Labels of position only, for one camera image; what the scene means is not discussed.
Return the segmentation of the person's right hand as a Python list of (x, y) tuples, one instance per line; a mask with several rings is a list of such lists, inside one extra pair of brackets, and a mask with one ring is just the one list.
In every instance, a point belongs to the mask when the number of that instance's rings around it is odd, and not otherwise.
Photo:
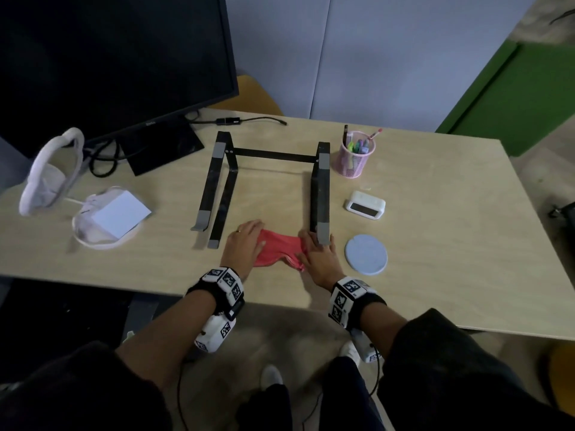
[(312, 231), (300, 230), (298, 237), (304, 241), (308, 252), (311, 262), (311, 273), (308, 274), (311, 279), (317, 286), (332, 293), (335, 284), (346, 276), (338, 259), (334, 235), (330, 235), (328, 245), (320, 245), (316, 233)]

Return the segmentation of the person's left hand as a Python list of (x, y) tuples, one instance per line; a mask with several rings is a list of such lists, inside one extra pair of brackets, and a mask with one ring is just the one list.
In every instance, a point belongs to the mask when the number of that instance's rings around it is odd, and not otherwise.
[(240, 224), (228, 236), (219, 266), (233, 269), (245, 282), (254, 267), (254, 250), (263, 229), (260, 219)]

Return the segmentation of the red cloth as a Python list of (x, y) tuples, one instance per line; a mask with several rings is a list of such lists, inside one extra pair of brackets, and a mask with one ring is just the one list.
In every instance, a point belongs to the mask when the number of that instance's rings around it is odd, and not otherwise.
[(269, 267), (282, 261), (300, 272), (305, 270), (305, 265), (297, 256), (306, 253), (305, 243), (301, 238), (263, 229), (257, 242), (265, 242), (265, 245), (256, 257), (255, 268)]

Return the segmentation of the person's left forearm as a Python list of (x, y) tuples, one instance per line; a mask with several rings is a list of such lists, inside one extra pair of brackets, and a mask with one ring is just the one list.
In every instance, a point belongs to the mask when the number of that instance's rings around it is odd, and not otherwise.
[(193, 290), (123, 342), (116, 353), (132, 372), (163, 391), (215, 309), (212, 294)]

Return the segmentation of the left wrist marker tracker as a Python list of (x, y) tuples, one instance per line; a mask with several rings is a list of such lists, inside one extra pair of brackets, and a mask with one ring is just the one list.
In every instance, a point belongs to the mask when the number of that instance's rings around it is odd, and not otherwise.
[(246, 303), (243, 283), (234, 269), (217, 267), (205, 273), (186, 294), (195, 290), (210, 293), (216, 307), (194, 343), (203, 352), (215, 353), (234, 328), (236, 318)]

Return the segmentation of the round light blue coaster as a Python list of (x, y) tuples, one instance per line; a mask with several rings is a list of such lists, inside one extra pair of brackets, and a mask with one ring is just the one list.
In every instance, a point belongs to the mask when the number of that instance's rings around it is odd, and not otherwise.
[(368, 276), (382, 273), (389, 261), (385, 245), (369, 234), (358, 234), (349, 239), (344, 255), (351, 268)]

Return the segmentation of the black laptop stand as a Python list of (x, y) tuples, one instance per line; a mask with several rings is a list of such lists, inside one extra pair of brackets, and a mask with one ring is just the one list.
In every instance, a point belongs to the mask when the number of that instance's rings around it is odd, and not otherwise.
[(199, 203), (195, 224), (191, 231), (205, 232), (211, 228), (207, 247), (218, 249), (226, 218), (231, 206), (239, 165), (237, 157), (292, 161), (312, 164), (309, 226), (319, 244), (330, 242), (330, 144), (320, 142), (314, 156), (235, 147), (228, 131), (218, 131), (212, 150), (205, 186)]

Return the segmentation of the white shoe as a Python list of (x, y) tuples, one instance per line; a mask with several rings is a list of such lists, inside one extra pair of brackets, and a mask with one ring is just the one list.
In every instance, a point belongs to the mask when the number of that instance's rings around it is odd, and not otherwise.
[(274, 385), (284, 385), (282, 375), (273, 364), (264, 366), (260, 376), (260, 389), (265, 391)]
[(354, 362), (354, 364), (357, 368), (359, 367), (360, 362), (362, 362), (361, 356), (360, 356), (355, 344), (351, 340), (347, 341), (341, 347), (341, 349), (339, 351), (339, 357), (345, 357), (347, 359), (350, 359), (351, 361)]

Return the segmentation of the white left shoe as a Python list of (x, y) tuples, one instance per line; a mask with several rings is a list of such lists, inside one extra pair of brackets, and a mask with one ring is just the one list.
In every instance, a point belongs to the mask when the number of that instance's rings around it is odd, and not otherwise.
[(284, 385), (282, 375), (273, 364), (264, 366), (260, 376), (260, 389), (265, 391), (274, 385)]

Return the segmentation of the person's black trouser legs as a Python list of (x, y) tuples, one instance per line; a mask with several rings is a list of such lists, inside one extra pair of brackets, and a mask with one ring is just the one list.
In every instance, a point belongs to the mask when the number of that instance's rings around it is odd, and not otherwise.
[[(386, 431), (354, 362), (336, 357), (323, 376), (319, 431)], [(293, 431), (289, 391), (256, 391), (237, 413), (238, 431)]]

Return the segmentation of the white paper card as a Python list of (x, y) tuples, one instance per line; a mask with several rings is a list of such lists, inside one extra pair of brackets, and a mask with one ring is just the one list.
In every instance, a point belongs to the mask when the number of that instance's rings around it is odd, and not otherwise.
[(135, 195), (121, 190), (98, 209), (92, 216), (92, 222), (115, 239), (120, 239), (145, 220), (150, 214), (148, 209)]

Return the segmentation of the yellow chair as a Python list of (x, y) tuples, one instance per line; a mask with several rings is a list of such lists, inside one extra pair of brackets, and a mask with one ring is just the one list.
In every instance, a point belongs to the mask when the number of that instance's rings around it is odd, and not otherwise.
[(284, 116), (280, 107), (266, 90), (251, 76), (237, 76), (239, 94), (233, 98), (213, 104), (208, 108), (245, 113)]

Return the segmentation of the clear round dish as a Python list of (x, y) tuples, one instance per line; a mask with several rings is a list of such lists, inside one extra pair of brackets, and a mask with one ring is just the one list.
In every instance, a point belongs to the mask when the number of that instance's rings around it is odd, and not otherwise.
[(127, 243), (138, 234), (142, 228), (144, 220), (120, 239), (113, 238), (108, 233), (101, 230), (91, 220), (91, 216), (98, 209), (103, 207), (104, 204), (110, 201), (111, 198), (119, 195), (121, 190), (127, 189), (114, 186), (100, 192), (99, 194), (90, 195), (86, 198), (82, 203), (81, 209), (72, 219), (72, 229), (77, 242), (87, 248), (104, 251), (117, 248)]

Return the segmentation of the black left sleeve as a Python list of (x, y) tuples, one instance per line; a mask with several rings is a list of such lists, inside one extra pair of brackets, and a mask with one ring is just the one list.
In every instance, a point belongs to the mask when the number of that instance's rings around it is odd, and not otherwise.
[(159, 388), (91, 342), (0, 399), (0, 431), (172, 431)]

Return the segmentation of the black computer monitor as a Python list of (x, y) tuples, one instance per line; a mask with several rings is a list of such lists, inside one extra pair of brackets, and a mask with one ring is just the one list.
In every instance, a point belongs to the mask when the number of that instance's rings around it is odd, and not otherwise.
[(0, 0), (0, 139), (26, 157), (237, 93), (226, 0)]

